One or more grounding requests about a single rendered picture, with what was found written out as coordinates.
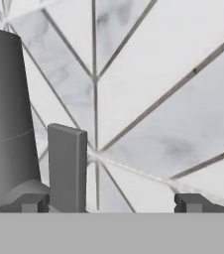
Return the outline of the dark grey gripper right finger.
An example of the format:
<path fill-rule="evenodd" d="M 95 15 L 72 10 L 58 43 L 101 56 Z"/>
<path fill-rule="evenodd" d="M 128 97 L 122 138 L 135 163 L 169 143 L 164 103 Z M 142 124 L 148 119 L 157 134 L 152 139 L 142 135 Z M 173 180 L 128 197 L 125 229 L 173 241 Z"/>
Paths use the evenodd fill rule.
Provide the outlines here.
<path fill-rule="evenodd" d="M 174 212 L 184 213 L 224 213 L 224 206 L 208 200 L 200 193 L 176 193 Z"/>

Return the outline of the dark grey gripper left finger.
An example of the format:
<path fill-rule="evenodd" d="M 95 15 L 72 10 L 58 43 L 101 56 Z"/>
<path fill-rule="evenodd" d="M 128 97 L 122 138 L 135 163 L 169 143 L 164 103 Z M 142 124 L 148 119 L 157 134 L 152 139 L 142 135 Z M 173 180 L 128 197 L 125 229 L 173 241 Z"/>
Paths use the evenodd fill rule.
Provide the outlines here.
<path fill-rule="evenodd" d="M 0 141 L 0 212 L 86 211 L 87 133 L 51 124 L 42 183 L 34 132 Z"/>

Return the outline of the grey tapered cylinder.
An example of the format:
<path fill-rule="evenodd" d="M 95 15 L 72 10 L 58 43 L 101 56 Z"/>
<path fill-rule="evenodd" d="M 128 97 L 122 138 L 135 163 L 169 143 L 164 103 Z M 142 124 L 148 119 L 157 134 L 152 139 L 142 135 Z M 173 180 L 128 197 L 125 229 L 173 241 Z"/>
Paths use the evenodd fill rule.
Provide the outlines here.
<path fill-rule="evenodd" d="M 40 178 L 21 38 L 0 30 L 0 204 L 18 185 Z"/>

